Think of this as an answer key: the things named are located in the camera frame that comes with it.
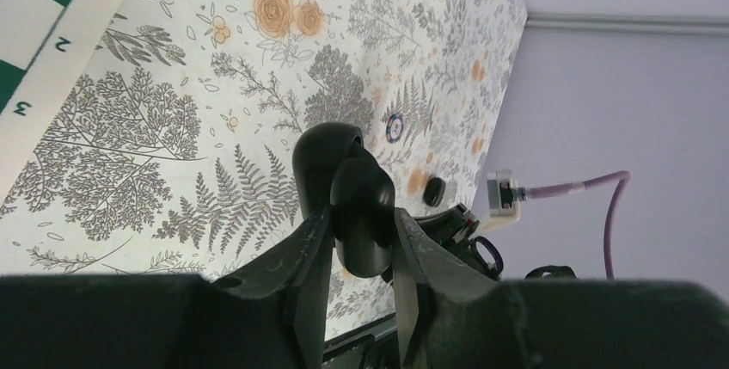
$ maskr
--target leaf print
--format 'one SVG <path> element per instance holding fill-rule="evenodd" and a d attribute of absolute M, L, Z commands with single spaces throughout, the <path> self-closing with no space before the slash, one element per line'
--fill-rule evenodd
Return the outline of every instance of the leaf print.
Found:
<path fill-rule="evenodd" d="M 26 251 L 30 254 L 30 259 L 33 261 L 30 264 L 31 267 L 40 264 L 43 267 L 43 270 L 62 268 L 64 270 L 63 274 L 74 274 L 75 272 L 83 268 L 87 268 L 88 266 L 104 260 L 110 255 L 116 253 L 121 248 L 126 246 L 126 244 L 129 243 L 130 240 L 132 240 L 131 237 L 123 242 L 118 248 L 110 251 L 102 257 L 99 257 L 98 259 L 88 255 L 87 253 L 81 253 L 79 255 L 76 255 L 75 258 L 69 258 L 68 256 L 58 257 L 53 250 L 47 250 L 45 253 L 41 253 L 38 246 L 35 246 L 32 249 L 28 249 Z"/>
<path fill-rule="evenodd" d="M 374 118 L 372 101 L 363 97 L 365 85 L 352 71 L 348 56 L 332 46 L 324 46 L 307 73 L 320 88 L 305 102 L 308 128 L 322 122 L 338 121 L 358 126 L 369 133 Z"/>
<path fill-rule="evenodd" d="M 214 191 L 198 173 L 195 201 L 180 197 L 180 211 L 168 212 L 168 220 L 162 222 L 154 238 L 176 237 L 181 243 L 192 240 L 199 248 L 207 233 L 208 249 L 213 250 L 215 243 L 219 243 L 223 254 L 238 236 L 236 255 L 240 255 L 253 236 L 258 251 L 266 236 L 284 220 L 293 225 L 298 210 L 296 183 L 293 176 L 285 174 L 288 170 L 268 147 L 266 153 L 269 170 L 264 175 L 236 145 L 235 174 L 220 159 L 216 160 Z"/>
<path fill-rule="evenodd" d="M 466 39 L 466 0 L 445 0 L 444 22 L 450 24 L 444 55 L 455 55 Z"/>
<path fill-rule="evenodd" d="M 277 111 L 285 114 L 273 126 L 275 130 L 288 129 L 293 132 L 303 132 L 298 119 L 301 111 L 298 107 L 298 99 L 293 91 L 289 89 L 285 94 L 279 92 L 279 79 L 271 72 L 268 81 L 258 79 L 253 67 L 243 58 L 233 63 L 233 57 L 227 53 L 213 53 L 211 67 L 217 77 L 229 77 L 247 83 L 241 87 L 241 94 L 247 97 L 259 96 L 258 109 L 265 113 L 267 110 Z"/>
<path fill-rule="evenodd" d="M 169 32 L 164 28 L 143 25 L 137 28 L 137 34 L 127 34 L 113 28 L 107 28 L 101 36 L 101 43 L 120 61 L 127 61 L 139 66 L 141 62 L 151 63 L 155 58 L 170 66 L 171 62 L 186 65 L 185 52 L 172 44 Z"/>
<path fill-rule="evenodd" d="M 418 20 L 418 25 L 425 29 L 428 38 L 433 42 L 443 38 L 443 23 L 436 17 L 435 9 L 428 8 L 426 10 L 423 3 L 417 3 L 413 5 L 413 15 Z"/>

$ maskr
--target black rubber object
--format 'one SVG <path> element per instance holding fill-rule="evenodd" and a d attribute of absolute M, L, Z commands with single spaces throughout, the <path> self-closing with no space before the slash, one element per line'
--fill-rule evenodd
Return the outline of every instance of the black rubber object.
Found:
<path fill-rule="evenodd" d="M 330 199 L 342 266 L 360 278 L 384 272 L 392 263 L 395 236 L 395 185 L 389 175 L 374 158 L 347 158 L 334 175 Z"/>
<path fill-rule="evenodd" d="M 445 181 L 442 178 L 433 177 L 428 180 L 426 191 L 423 192 L 423 201 L 431 207 L 437 207 L 443 201 L 445 194 Z"/>
<path fill-rule="evenodd" d="M 346 158 L 360 157 L 362 154 L 361 146 L 352 149 L 355 144 L 363 144 L 362 131 L 356 126 L 340 122 L 313 126 L 298 139 L 291 160 L 304 218 L 315 209 L 329 204 L 337 168 Z"/>

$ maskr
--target cable connector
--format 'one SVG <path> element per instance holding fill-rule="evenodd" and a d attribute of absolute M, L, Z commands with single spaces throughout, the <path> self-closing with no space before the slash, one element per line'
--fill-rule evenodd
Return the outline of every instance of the cable connector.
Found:
<path fill-rule="evenodd" d="M 475 236 L 515 223 L 519 220 L 519 202 L 526 200 L 526 190 L 517 185 L 508 169 L 486 174 L 488 217 L 480 223 Z"/>

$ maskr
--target floral tablecloth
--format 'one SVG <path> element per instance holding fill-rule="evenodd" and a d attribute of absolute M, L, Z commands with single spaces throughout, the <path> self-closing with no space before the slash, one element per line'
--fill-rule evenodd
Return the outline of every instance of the floral tablecloth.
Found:
<path fill-rule="evenodd" d="M 125 0 L 0 207 L 3 274 L 214 279 L 301 221 L 291 148 L 360 126 L 413 215 L 469 203 L 522 0 Z M 327 336 L 392 311 L 334 262 Z"/>

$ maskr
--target orange dot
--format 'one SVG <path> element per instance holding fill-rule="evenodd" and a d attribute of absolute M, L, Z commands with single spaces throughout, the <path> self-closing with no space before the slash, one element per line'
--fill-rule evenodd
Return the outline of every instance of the orange dot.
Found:
<path fill-rule="evenodd" d="M 479 73 L 480 73 L 480 69 L 481 69 L 481 61 L 479 61 L 479 60 L 477 59 L 476 61 L 474 61 L 474 67 L 473 67 L 473 68 L 471 68 L 471 78 L 472 78 L 472 79 L 473 79 L 474 81 L 475 81 L 476 79 L 478 79 L 478 76 L 479 76 Z"/>
<path fill-rule="evenodd" d="M 414 169 L 410 175 L 410 179 L 407 181 L 407 193 L 413 195 L 422 188 L 425 188 L 428 177 L 428 173 L 423 172 L 421 169 Z"/>

